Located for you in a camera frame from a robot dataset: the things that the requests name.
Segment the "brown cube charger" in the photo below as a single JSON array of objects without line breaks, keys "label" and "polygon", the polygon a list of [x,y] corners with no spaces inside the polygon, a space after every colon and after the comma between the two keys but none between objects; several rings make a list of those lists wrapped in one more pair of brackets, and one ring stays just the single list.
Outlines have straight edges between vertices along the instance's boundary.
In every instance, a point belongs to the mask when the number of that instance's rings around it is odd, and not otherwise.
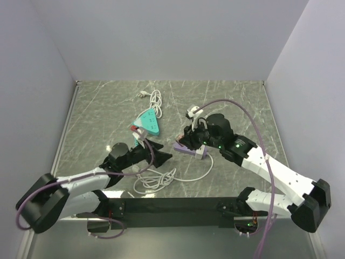
[{"label": "brown cube charger", "polygon": [[183,138],[184,138],[184,135],[179,135],[179,136],[176,138],[176,141],[177,141],[177,142],[180,142],[180,140],[183,139]]}]

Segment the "white square charger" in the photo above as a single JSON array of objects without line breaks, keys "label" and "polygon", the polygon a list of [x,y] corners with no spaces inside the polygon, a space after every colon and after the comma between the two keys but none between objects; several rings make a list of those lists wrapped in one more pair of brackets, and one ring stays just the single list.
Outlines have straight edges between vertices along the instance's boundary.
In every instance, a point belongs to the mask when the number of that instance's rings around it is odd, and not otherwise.
[{"label": "white square charger", "polygon": [[195,158],[198,160],[202,160],[206,157],[207,149],[205,145],[201,145],[199,149],[195,151]]}]

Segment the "purple power strip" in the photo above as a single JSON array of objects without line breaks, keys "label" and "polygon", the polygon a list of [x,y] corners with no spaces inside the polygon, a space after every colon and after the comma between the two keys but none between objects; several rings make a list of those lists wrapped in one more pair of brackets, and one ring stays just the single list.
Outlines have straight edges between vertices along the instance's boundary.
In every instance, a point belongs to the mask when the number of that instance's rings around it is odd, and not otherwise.
[{"label": "purple power strip", "polygon": [[180,144],[177,141],[175,141],[175,143],[174,143],[174,150],[178,151],[178,152],[181,152],[183,154],[188,154],[188,155],[191,155],[191,156],[195,157],[195,151],[196,150],[191,150],[191,149],[187,148],[186,146]]}]

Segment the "teal triangular power strip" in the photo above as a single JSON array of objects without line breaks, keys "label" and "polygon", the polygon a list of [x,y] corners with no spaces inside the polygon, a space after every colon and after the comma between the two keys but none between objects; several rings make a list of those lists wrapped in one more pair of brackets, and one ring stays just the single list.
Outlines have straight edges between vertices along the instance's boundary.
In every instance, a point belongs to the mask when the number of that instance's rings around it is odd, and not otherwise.
[{"label": "teal triangular power strip", "polygon": [[142,115],[135,119],[133,125],[144,128],[153,136],[158,136],[160,134],[157,117],[152,108],[147,109]]}]

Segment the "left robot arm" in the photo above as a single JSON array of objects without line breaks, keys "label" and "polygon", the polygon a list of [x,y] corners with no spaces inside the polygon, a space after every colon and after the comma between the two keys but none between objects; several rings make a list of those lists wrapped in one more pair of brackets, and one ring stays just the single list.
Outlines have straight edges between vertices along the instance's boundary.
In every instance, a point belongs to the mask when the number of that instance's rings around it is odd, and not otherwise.
[{"label": "left robot arm", "polygon": [[118,142],[103,163],[91,171],[59,178],[50,173],[42,175],[16,204],[17,227],[40,234],[68,216],[88,213],[107,217],[113,206],[103,191],[125,176],[124,169],[141,161],[156,168],[162,166],[172,158],[161,150],[163,147],[148,139],[134,148]]}]

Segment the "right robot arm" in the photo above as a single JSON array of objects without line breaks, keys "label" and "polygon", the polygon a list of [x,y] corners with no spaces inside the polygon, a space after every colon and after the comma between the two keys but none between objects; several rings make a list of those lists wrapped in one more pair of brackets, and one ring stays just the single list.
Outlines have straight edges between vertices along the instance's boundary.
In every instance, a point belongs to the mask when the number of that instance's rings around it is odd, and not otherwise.
[{"label": "right robot arm", "polygon": [[330,185],[323,179],[305,177],[268,154],[247,137],[235,134],[223,114],[203,119],[202,111],[186,113],[191,125],[184,128],[179,143],[196,150],[208,146],[219,150],[222,157],[260,176],[271,184],[270,193],[246,188],[238,196],[237,211],[249,215],[252,211],[267,211],[290,216],[302,230],[314,233],[331,207]]}]

